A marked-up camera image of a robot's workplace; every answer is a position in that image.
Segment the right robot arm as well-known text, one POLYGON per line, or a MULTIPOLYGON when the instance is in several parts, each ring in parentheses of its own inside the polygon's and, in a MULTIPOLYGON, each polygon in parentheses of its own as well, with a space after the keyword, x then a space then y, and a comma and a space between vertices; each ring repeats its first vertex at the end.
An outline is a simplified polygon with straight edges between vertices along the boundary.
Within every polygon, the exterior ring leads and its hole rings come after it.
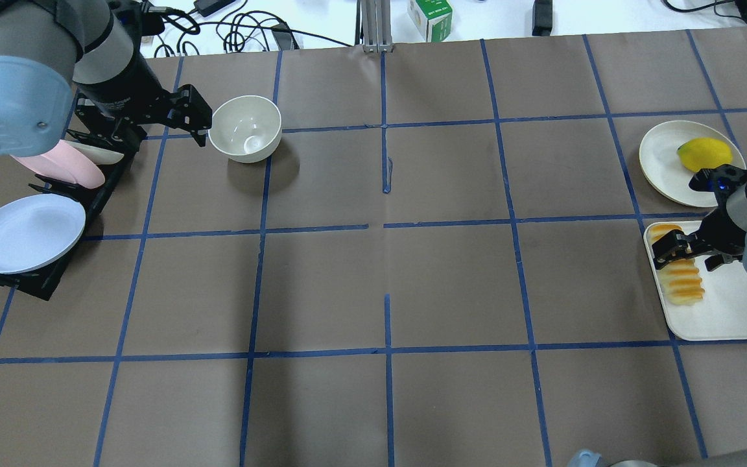
POLYGON ((728 163, 715 169, 702 169, 689 186, 712 192, 717 207, 705 216, 694 233, 674 230, 652 243, 654 268, 661 271, 678 260, 704 257, 709 272, 739 262, 747 273, 747 169, 728 163))

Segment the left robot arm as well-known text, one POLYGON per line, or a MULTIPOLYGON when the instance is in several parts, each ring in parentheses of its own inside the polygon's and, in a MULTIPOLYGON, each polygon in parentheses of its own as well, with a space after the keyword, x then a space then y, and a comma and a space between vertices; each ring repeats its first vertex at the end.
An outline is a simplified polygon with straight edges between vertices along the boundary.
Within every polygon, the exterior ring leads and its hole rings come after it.
POLYGON ((191 85, 167 91, 139 50, 183 15, 148 1, 0 1, 0 156, 38 156, 66 133, 136 153, 151 124, 205 146, 209 104, 191 85), (71 112, 86 132, 70 131, 71 112))

